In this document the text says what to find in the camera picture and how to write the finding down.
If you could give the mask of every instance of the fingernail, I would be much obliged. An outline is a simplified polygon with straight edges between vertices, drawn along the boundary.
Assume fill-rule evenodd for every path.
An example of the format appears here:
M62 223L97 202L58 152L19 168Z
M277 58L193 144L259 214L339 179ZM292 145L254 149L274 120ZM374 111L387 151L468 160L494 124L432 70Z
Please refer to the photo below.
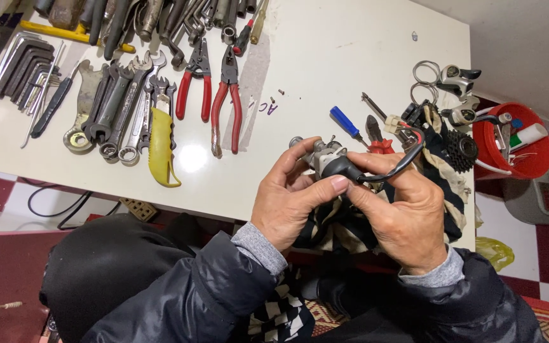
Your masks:
M337 192L344 191L349 186L348 179L342 175L334 176L333 178L330 179L330 182L332 183L332 186Z

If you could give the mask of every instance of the blue screwdriver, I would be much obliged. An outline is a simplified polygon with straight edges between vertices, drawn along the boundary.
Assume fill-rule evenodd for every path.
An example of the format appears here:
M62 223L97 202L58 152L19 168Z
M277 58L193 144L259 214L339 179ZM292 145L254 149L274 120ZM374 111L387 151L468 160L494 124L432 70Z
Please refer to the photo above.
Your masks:
M353 123L349 120L349 118L342 113L340 108L338 106L333 106L331 110L329 110L329 113L334 116L336 121L340 125L342 125L343 128L353 137L354 139L360 141L363 145L365 145L366 148L368 148L368 144L366 144L363 141L363 137L359 134L359 130L353 125Z

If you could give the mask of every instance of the hand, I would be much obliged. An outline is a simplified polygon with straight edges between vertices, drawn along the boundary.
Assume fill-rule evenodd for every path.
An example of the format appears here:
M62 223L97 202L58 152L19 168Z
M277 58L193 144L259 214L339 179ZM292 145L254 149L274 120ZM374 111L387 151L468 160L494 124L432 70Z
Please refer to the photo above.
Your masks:
M360 169L386 174L404 156L358 154L347 157ZM444 244L444 193L411 166L389 179L395 187L392 204L363 185L347 191L351 202L366 215L383 250L410 275L422 275L446 260Z
M317 182L314 175L301 175L309 167L300 158L312 152L319 139L307 138L283 152L257 189L251 222L280 252L294 243L315 207L338 197L351 184L342 175Z

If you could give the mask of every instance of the red-handled pliers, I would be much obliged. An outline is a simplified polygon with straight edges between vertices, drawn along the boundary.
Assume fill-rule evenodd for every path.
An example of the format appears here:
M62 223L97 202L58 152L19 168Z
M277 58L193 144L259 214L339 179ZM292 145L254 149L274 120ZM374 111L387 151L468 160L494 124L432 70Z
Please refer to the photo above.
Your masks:
M209 68L209 53L207 51L207 39L203 38L200 44L194 49L190 60L186 65L186 72L179 84L177 93L177 108L175 115L177 119L182 120L186 114L186 100L188 98L188 88L192 77L196 79L204 78L204 91L202 94L202 111L200 117L205 123L209 121L209 109L211 106L211 69Z
M240 125L243 122L243 108L239 96L239 66L232 46L228 46L221 61L221 82L217 90L213 108L211 108L211 152L215 157L221 157L220 147L220 109L230 88L230 95L234 104L233 146L234 154L239 152Z
M392 139L383 139L381 129L378 127L378 121L373 115L368 115L365 121L365 128L368 130L368 137L372 144L368 146L368 150L373 154L394 154L391 147Z

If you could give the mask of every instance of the gray sleeve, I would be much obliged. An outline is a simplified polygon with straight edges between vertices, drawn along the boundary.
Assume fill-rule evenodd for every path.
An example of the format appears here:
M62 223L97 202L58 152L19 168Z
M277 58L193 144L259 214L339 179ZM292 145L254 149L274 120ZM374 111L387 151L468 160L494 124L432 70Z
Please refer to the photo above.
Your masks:
M277 276L287 268L285 257L251 222L243 225L231 241L242 254L260 263L271 275Z
M406 270L401 270L399 277L408 285L423 287L444 287L454 285L465 278L463 275L463 259L455 249L446 244L448 256L446 260L424 275L408 275Z

